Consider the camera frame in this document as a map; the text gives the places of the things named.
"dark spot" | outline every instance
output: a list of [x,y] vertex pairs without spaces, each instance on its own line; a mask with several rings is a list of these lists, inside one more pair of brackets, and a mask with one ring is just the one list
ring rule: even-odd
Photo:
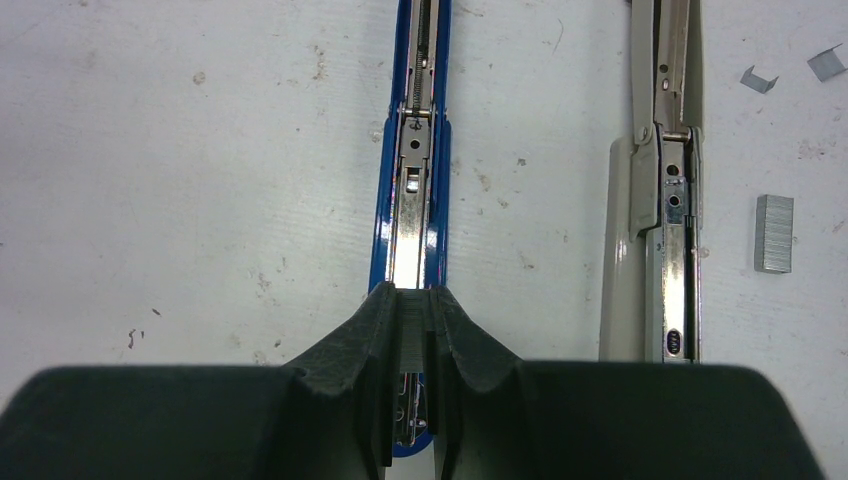
[[480,181],[480,185],[483,187],[484,192],[488,192],[490,188],[492,188],[492,181],[489,180],[489,177],[480,173],[476,168],[474,169],[474,173],[477,174],[477,180]]
[[312,76],[312,80],[324,80],[324,78],[327,77],[327,74],[325,73],[326,64],[324,63],[324,50],[321,50],[318,45],[313,45],[312,51],[315,52],[315,55],[318,57],[318,63],[316,64],[318,71]]
[[471,10],[471,9],[465,8],[465,7],[464,7],[464,6],[462,6],[462,5],[459,5],[459,10],[460,10],[460,11],[462,11],[462,13],[467,13],[467,14],[469,14],[469,15],[474,15],[474,16],[475,16],[475,17],[477,17],[477,18],[483,18],[483,14],[482,14],[482,13],[480,13],[480,12],[475,12],[474,10]]

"white table surface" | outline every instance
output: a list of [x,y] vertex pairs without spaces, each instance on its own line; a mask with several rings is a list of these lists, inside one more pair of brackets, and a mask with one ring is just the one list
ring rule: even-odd
[[[848,42],[848,4],[704,3],[705,361],[768,376],[845,478],[848,74],[806,60]],[[345,320],[396,7],[0,0],[0,402],[52,365],[278,365]],[[619,0],[454,4],[449,286],[521,356],[597,358],[628,22]],[[764,193],[795,198],[789,275],[753,271]],[[389,476],[432,478],[428,453]]]

